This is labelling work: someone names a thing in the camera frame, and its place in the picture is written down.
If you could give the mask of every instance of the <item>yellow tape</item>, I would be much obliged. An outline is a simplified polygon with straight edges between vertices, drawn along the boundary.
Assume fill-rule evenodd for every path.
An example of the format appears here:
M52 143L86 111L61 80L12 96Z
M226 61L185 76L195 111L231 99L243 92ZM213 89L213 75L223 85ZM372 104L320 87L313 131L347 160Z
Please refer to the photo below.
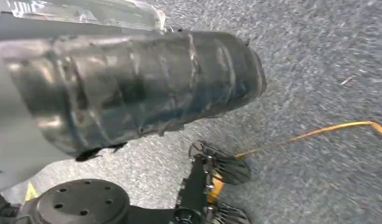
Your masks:
M37 192L34 189L34 186L32 185L31 182L28 183L28 189L26 191L26 196L25 196L25 201L27 202L28 200L32 198L38 197Z
M319 133L333 131L333 130L344 128L344 127L360 126L360 125L370 125L373 128L375 128L375 130L377 130L382 135L382 126L380 124L378 124L376 122L373 122L373 121L356 121L356 122L349 122L349 123L343 123L343 124L339 124L339 125L333 125L333 126L329 126L329 127L320 128L318 130L315 130L315 131L312 131L312 132L309 132L309 133L306 133L306 134L302 134L302 135L299 135L297 137L294 137L294 138L291 138L291 139L288 139L288 140L285 140L285 141L281 141L281 142L278 142L278 143L273 143L273 144L261 147L259 149L253 149L253 150L250 150L250 151L247 151L247 152L244 152L244 153L239 153L239 154L236 154L235 156L240 158L240 157L243 157L243 156L255 153L255 152L257 152L257 151L259 151L261 149L272 148L272 147L284 145L286 143L293 142L293 141L296 141L298 139L310 137L310 136L313 136L313 135L316 135L316 134L319 134ZM213 195L213 193L209 194L209 196L212 197L212 199L209 199L209 202L213 202L214 199L217 198L217 196L219 195L220 191L224 187L224 183L221 182L218 179L216 179L216 181L215 181L214 195Z

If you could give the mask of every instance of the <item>screw hole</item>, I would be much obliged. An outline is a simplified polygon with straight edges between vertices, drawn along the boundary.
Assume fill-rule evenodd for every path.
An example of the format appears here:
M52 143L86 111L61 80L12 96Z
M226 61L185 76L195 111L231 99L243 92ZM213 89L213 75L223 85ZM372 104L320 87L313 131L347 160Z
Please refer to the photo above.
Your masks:
M21 62L21 65L22 65L23 67L26 67L26 66L29 65L29 62L28 62L28 61L22 61L22 62Z
M55 209L60 209L60 208L63 208L63 204L56 204L54 206Z
M86 216L88 214L88 210L82 210L80 211L81 216Z

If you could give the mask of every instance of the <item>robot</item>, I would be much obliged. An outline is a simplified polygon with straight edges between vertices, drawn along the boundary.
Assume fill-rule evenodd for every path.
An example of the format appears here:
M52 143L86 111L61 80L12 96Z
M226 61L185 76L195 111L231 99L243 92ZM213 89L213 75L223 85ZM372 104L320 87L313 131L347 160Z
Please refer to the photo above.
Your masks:
M180 130L266 89L258 55L228 33L63 34L0 39L0 192L54 161L88 161L103 148ZM0 224L248 224L243 211L210 196L215 179L247 182L247 164L203 141L190 158L171 209L132 206L120 186L84 179L23 206L0 195Z

